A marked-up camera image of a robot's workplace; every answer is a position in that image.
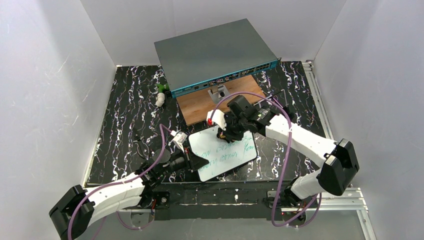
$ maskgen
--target gray box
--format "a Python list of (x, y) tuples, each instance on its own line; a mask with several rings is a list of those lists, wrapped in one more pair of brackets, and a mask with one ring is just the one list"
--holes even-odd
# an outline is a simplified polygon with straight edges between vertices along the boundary
[(275, 61), (247, 19), (154, 43), (171, 91)]

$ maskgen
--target black marble table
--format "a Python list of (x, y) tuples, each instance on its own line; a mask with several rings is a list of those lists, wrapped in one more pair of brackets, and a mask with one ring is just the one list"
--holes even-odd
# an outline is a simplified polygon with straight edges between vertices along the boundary
[[(293, 120), (303, 128), (325, 136), (318, 117), (311, 90), (300, 61), (281, 62), (275, 69), (253, 75), (266, 96), (285, 89), (286, 99), (296, 117)], [(133, 129), (145, 137), (151, 152), (162, 146), (159, 124), (171, 130), (192, 133), (207, 127), (205, 122), (187, 126), (176, 99), (155, 106), (156, 84), (165, 84), (160, 66), (126, 66), (116, 71), (100, 136), (89, 172), (87, 186), (106, 184), (137, 170), (143, 161), (136, 154)], [(278, 100), (285, 103), (284, 95)], [(230, 170), (211, 181), (264, 181), (277, 180), (287, 147), (273, 139), (255, 134), (258, 157), (249, 163)], [(175, 146), (167, 146), (173, 152)], [(304, 155), (290, 151), (284, 180), (313, 172), (316, 166)], [(197, 182), (196, 173), (178, 171), (163, 175), (162, 182)]]

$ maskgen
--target whiteboard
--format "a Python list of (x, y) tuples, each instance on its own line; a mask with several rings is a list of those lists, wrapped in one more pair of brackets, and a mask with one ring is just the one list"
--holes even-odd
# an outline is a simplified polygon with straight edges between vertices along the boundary
[(256, 159), (258, 156), (254, 136), (250, 131), (244, 133), (241, 141), (227, 143), (217, 138), (218, 128), (218, 126), (210, 127), (188, 136), (193, 153), (209, 160), (208, 165), (197, 171), (202, 182)]

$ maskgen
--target gray floor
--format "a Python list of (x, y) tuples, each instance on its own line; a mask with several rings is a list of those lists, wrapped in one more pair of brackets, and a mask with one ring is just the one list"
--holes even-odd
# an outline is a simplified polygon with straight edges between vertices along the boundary
[[(122, 213), (130, 224), (130, 213)], [(100, 221), (78, 240), (90, 240)], [(365, 240), (356, 211), (320, 211), (307, 226), (274, 227), (265, 219), (179, 219), (153, 222), (143, 231), (124, 228), (115, 214), (106, 219), (97, 240)]]

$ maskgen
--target green object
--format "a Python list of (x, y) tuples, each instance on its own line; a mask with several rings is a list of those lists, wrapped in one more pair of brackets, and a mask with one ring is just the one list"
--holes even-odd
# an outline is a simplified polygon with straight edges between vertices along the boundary
[(157, 90), (159, 91), (159, 93), (163, 93), (165, 90), (169, 90), (170, 87), (168, 86), (168, 83), (165, 85), (162, 84), (156, 84)]

